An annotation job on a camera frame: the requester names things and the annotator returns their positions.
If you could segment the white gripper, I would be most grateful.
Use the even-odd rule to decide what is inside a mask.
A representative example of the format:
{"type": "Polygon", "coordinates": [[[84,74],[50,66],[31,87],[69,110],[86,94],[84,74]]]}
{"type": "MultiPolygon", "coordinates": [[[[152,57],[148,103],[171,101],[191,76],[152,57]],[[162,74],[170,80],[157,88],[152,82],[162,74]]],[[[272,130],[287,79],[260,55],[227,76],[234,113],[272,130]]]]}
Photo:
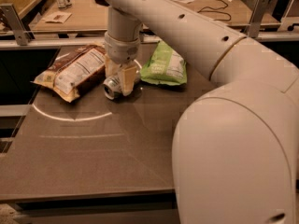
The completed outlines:
{"type": "Polygon", "coordinates": [[[105,33],[105,74],[106,77],[115,75],[120,69],[120,63],[125,63],[118,72],[121,82],[121,92],[124,96],[129,95],[134,88],[137,67],[129,63],[137,56],[140,39],[133,41],[120,41],[105,33]]]}

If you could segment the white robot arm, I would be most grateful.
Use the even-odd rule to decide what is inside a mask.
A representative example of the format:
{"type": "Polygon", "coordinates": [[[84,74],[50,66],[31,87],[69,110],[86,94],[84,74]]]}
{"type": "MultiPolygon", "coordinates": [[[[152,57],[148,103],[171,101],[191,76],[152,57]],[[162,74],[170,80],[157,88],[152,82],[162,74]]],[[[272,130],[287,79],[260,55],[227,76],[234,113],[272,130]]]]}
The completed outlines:
{"type": "Polygon", "coordinates": [[[169,0],[106,0],[216,85],[181,115],[172,168],[181,224],[296,224],[298,69],[169,0]]]}

